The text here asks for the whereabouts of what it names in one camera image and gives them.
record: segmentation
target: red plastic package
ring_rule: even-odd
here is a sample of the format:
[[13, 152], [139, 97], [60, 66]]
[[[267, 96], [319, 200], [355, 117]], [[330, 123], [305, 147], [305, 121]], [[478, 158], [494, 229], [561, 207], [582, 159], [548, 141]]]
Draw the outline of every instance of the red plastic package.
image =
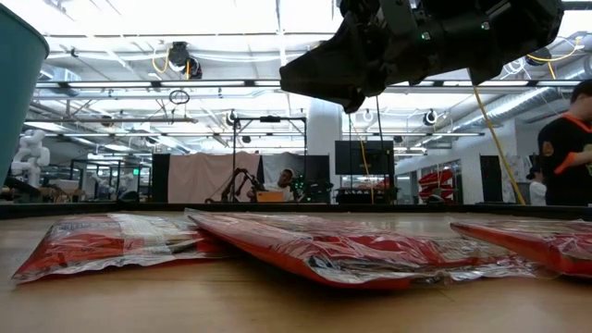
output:
[[592, 224], [588, 222], [455, 221], [450, 226], [558, 273], [592, 278]]
[[224, 242], [191, 221], [127, 214], [70, 216], [50, 227], [12, 279], [29, 282], [108, 266], [229, 256], [232, 252]]
[[408, 237], [311, 216], [200, 212], [189, 217], [259, 259], [333, 287], [407, 289], [482, 277], [534, 277], [538, 270], [476, 240]]

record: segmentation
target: teal container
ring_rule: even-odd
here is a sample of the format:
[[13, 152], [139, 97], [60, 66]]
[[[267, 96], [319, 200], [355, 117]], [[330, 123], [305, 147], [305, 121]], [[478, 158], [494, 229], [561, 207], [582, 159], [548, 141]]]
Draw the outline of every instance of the teal container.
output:
[[4, 184], [49, 45], [0, 4], [0, 180]]

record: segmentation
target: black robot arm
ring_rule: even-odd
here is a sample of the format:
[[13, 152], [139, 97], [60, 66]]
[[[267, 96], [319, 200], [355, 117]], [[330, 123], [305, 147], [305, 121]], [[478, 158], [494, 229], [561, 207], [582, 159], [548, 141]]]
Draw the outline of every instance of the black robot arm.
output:
[[478, 85], [553, 42], [561, 0], [342, 0], [335, 36], [280, 69], [281, 88], [357, 111], [387, 86], [469, 68]]

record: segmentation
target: pillar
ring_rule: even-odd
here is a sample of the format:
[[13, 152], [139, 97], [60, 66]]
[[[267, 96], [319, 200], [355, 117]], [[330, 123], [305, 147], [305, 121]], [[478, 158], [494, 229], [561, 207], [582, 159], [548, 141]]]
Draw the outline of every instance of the pillar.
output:
[[341, 140], [342, 116], [341, 105], [311, 100], [308, 111], [308, 154], [329, 155], [329, 176], [334, 189], [339, 187], [339, 176], [335, 174], [335, 141]]

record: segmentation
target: yellow cable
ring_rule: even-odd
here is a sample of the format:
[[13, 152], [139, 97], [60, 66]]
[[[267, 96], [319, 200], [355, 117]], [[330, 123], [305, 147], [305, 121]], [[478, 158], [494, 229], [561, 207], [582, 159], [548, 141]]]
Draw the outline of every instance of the yellow cable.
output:
[[510, 165], [508, 164], [508, 161], [506, 160], [506, 156], [503, 154], [503, 150], [501, 149], [501, 144], [500, 144], [500, 141], [498, 140], [498, 136], [496, 135], [496, 131], [493, 130], [493, 126], [491, 125], [491, 120], [489, 120], [489, 117], [487, 116], [487, 111], [485, 110], [485, 105], [483, 104], [483, 101], [481, 100], [481, 96], [479, 95], [479, 91], [477, 90], [477, 87], [473, 86], [473, 91], [475, 92], [475, 97], [477, 99], [477, 102], [479, 103], [479, 108], [481, 108], [481, 112], [483, 113], [483, 118], [485, 119], [485, 122], [486, 122], [487, 126], [489, 127], [489, 130], [491, 131], [491, 136], [493, 137], [493, 140], [496, 142], [496, 145], [498, 146], [499, 158], [501, 158], [501, 161], [503, 162], [503, 165], [506, 167], [506, 171], [508, 172], [508, 176], [510, 176], [510, 182], [512, 183], [514, 191], [516, 192], [516, 195], [518, 196], [518, 201], [520, 202], [521, 205], [526, 205], [526, 202], [524, 201], [524, 197], [522, 196], [522, 193], [520, 192], [520, 189], [518, 188], [518, 184], [516, 184], [516, 179], [514, 179], [514, 175], [512, 173], [512, 170], [510, 169]]
[[168, 68], [168, 55], [169, 54], [170, 54], [170, 48], [168, 48], [168, 50], [166, 50], [165, 69], [160, 69], [156, 65], [156, 57], [155, 56], [152, 57], [152, 66], [154, 67], [154, 70], [156, 70], [159, 73], [164, 73], [164, 72], [167, 71], [167, 68]]
[[526, 56], [528, 56], [528, 57], [529, 57], [529, 58], [531, 58], [531, 59], [535, 59], [536, 61], [544, 61], [544, 62], [560, 61], [560, 60], [563, 60], [563, 59], [565, 59], [565, 58], [567, 58], [567, 57], [573, 56], [573, 55], [574, 55], [574, 53], [575, 53], [575, 51], [577, 51], [577, 45], [578, 45], [579, 43], [580, 43], [580, 39], [578, 38], [578, 39], [576, 39], [576, 40], [575, 40], [575, 45], [573, 46], [573, 50], [572, 50], [572, 52], [570, 52], [570, 53], [569, 53], [569, 54], [567, 54], [567, 55], [560, 56], [560, 57], [558, 57], [558, 58], [554, 58], [554, 59], [539, 58], [539, 57], [536, 57], [536, 56], [533, 56], [533, 55], [526, 55]]
[[[360, 147], [362, 147], [362, 159], [364, 160], [364, 168], [366, 170], [366, 176], [368, 177], [368, 180], [370, 180], [370, 171], [368, 170], [368, 163], [366, 163], [366, 150], [364, 149], [364, 142], [362, 141], [362, 137], [360, 137], [360, 134], [358, 133], [358, 130], [355, 128], [355, 126], [353, 126], [352, 120], [350, 119], [350, 123], [351, 123], [351, 127], [353, 128], [353, 131], [355, 131], [355, 135], [358, 136], [358, 141], [360, 141]], [[372, 204], [374, 204], [374, 184], [372, 184], [371, 182], [371, 186], [370, 186], [370, 195], [371, 195], [371, 200], [372, 200]]]
[[553, 77], [553, 79], [556, 80], [557, 77], [555, 76], [555, 71], [553, 70], [553, 65], [551, 65], [550, 61], [547, 63], [547, 65], [549, 65], [549, 71], [551, 72], [551, 77]]

